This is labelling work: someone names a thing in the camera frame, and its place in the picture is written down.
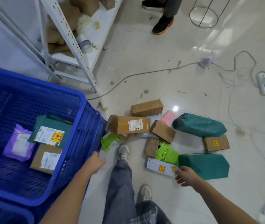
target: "forearm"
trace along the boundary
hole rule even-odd
[[[83,166],[47,211],[40,224],[77,224],[91,175]]]
[[[202,180],[194,189],[202,196],[218,224],[258,224],[208,182]]]

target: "shoe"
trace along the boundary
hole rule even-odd
[[[157,0],[144,0],[142,1],[142,7],[147,10],[157,11],[157,12],[164,12],[166,3],[160,3]]]
[[[129,149],[127,145],[120,145],[117,150],[117,159],[125,160],[127,162],[128,152]]]
[[[149,185],[144,184],[141,186],[138,194],[137,202],[152,199],[152,191]]]
[[[158,23],[153,27],[152,32],[161,35],[174,22],[174,17],[165,17],[164,15],[159,19]]]

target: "purple package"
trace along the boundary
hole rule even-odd
[[[31,131],[24,129],[19,124],[16,124],[14,132],[12,133],[12,136],[3,151],[3,155],[9,158],[17,159],[21,162],[30,159],[35,145],[35,143],[27,141],[31,134]]]

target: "pink package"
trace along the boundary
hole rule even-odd
[[[176,115],[171,111],[167,111],[164,116],[160,119],[161,122],[166,124],[168,127],[171,127],[172,122],[176,119]]]
[[[30,159],[35,145],[35,143],[27,141],[31,134],[31,131],[26,130],[19,124],[16,124],[14,132],[12,133],[12,136],[3,151],[3,155],[9,158],[17,159],[21,162]]]

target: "tile floor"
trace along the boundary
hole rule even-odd
[[[208,57],[211,50],[216,53],[213,61],[226,69],[233,69],[234,56],[246,50],[257,61],[253,76],[265,71],[265,0],[231,0],[218,24],[211,29],[200,29],[190,22],[189,12],[195,0],[183,0],[173,25],[159,36],[151,34],[151,29],[161,14],[142,9],[141,1],[123,1],[106,41],[110,48],[101,52],[93,72],[100,91],[86,92],[87,98],[106,93],[126,76],[173,68],[179,60],[181,66],[197,62],[201,57]],[[211,7],[220,12],[223,2],[215,0],[215,6]],[[177,116],[190,112],[222,121],[228,129],[231,149],[218,154],[223,154],[230,163],[229,177],[209,182],[257,218],[265,203],[265,97],[249,76],[253,65],[253,60],[242,53],[236,58],[235,72],[225,72],[214,65],[203,70],[193,64],[171,72],[137,75],[90,103],[96,107],[101,101],[107,106],[107,111],[101,111],[106,119],[111,114],[128,115],[133,104],[161,99],[164,112],[172,110]],[[226,83],[219,72],[228,79]],[[149,93],[141,98],[145,89]],[[233,123],[246,135],[237,136]],[[149,184],[153,200],[173,223],[216,223],[192,188],[181,188],[170,177],[145,170],[145,143],[145,139],[135,137],[127,143],[135,192],[142,184]],[[172,147],[182,154],[203,151],[200,138],[182,132],[176,133]],[[91,178],[79,223],[102,222],[108,180],[116,162],[115,152],[100,152],[101,157],[107,158],[107,164]]]

